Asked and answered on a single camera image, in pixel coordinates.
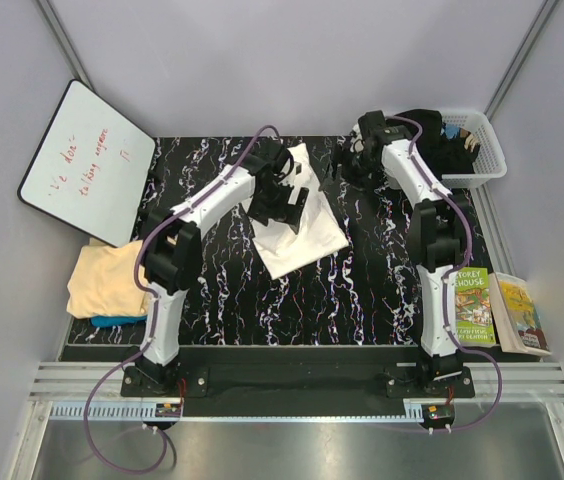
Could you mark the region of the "white flower print t-shirt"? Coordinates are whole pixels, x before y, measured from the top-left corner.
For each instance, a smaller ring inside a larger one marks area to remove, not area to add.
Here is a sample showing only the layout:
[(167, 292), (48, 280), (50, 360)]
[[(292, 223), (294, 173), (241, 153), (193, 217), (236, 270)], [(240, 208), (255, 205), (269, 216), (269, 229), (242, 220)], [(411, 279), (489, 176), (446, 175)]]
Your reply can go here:
[(273, 280), (314, 263), (349, 246), (325, 194), (319, 190), (317, 175), (310, 164), (305, 143), (290, 147), (293, 160), (301, 166), (292, 173), (295, 201), (300, 188), (308, 189), (308, 198), (300, 219), (298, 232), (283, 223), (270, 221), (267, 226), (251, 219), (253, 244)]

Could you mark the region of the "beige t-shirt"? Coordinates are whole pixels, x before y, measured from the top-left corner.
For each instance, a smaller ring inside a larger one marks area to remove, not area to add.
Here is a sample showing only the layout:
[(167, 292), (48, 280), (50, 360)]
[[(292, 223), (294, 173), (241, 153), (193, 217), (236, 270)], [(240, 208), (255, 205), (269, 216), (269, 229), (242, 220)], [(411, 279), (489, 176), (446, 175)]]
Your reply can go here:
[(147, 293), (134, 280), (141, 247), (141, 241), (112, 247), (95, 240), (83, 246), (67, 284), (67, 312), (78, 319), (145, 316)]

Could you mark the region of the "blue t-shirt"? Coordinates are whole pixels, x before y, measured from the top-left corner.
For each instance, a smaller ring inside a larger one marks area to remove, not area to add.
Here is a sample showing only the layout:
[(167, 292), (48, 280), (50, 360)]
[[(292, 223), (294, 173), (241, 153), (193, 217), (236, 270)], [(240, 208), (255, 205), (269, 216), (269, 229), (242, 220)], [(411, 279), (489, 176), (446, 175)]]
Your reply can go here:
[(93, 316), (91, 324), (96, 328), (113, 328), (125, 325), (135, 325), (147, 320), (146, 315), (141, 316)]

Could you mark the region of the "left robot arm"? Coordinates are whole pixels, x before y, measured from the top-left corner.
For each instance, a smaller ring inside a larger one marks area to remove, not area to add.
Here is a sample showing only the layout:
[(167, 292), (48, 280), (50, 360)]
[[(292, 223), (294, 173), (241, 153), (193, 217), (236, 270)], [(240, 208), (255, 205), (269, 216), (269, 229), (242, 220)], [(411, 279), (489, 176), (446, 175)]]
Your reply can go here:
[(301, 171), (293, 155), (272, 141), (256, 154), (244, 152), (208, 185), (163, 216), (149, 215), (152, 227), (134, 266), (152, 296), (140, 356), (134, 360), (143, 384), (158, 396), (177, 386), (179, 326), (184, 300), (203, 266), (202, 240), (228, 212), (244, 201), (247, 215), (267, 228), (285, 225), (298, 234), (309, 189), (291, 185)]

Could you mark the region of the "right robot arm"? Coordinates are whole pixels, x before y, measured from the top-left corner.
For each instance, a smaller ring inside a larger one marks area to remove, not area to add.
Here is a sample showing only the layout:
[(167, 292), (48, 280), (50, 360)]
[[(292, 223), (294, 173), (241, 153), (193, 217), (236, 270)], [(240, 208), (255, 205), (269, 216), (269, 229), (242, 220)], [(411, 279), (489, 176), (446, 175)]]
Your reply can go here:
[(359, 117), (332, 159), (331, 178), (371, 188), (392, 181), (409, 201), (412, 213), (406, 250), (415, 264), (422, 293), (422, 327), (415, 382), (428, 396), (438, 396), (462, 374), (455, 315), (458, 271), (473, 250), (465, 202), (438, 180), (417, 148), (422, 125), (381, 110)]

